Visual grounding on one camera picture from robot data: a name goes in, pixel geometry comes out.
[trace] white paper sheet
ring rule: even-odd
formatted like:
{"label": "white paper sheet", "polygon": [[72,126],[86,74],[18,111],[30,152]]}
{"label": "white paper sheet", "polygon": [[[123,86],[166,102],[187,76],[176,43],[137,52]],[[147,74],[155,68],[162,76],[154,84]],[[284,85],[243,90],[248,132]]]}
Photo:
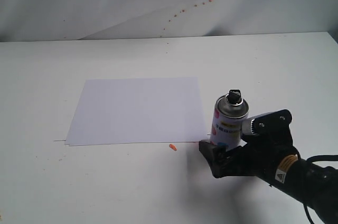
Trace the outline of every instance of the white paper sheet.
{"label": "white paper sheet", "polygon": [[206,134],[196,77],[87,80],[66,144],[196,142]]}

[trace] white table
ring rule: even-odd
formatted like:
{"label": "white table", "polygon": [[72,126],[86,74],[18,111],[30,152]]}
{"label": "white table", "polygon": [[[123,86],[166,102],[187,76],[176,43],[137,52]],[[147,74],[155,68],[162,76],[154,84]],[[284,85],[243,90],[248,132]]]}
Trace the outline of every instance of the white table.
{"label": "white table", "polygon": [[337,153],[327,33],[0,43],[2,223],[308,223],[259,179],[214,179],[197,143],[64,145],[86,79],[180,76],[198,76],[208,128],[239,88],[251,115],[292,112],[303,157]]}

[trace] white backdrop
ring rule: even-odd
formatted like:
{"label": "white backdrop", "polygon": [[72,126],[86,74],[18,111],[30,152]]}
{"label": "white backdrop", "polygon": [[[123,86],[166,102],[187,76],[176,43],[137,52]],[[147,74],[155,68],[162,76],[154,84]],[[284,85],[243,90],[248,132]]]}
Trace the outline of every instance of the white backdrop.
{"label": "white backdrop", "polygon": [[338,29],[338,0],[0,0],[0,5],[1,41]]}

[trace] silver can top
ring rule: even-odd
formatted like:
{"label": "silver can top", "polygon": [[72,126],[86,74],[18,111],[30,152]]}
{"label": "silver can top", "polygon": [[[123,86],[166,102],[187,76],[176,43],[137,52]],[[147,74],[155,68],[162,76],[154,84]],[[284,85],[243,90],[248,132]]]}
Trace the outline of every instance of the silver can top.
{"label": "silver can top", "polygon": [[231,89],[228,94],[218,99],[216,105],[220,112],[230,118],[242,118],[249,112],[249,105],[238,89]]}

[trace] orange object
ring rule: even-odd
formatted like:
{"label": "orange object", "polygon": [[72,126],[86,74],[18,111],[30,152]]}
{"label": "orange object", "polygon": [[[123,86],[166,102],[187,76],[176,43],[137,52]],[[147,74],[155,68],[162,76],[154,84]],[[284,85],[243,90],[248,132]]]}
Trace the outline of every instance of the orange object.
{"label": "orange object", "polygon": [[170,145],[169,145],[169,147],[170,147],[172,150],[174,150],[174,151],[177,151],[177,148],[176,148],[176,146],[175,146],[175,145],[173,145],[173,144],[170,144]]}

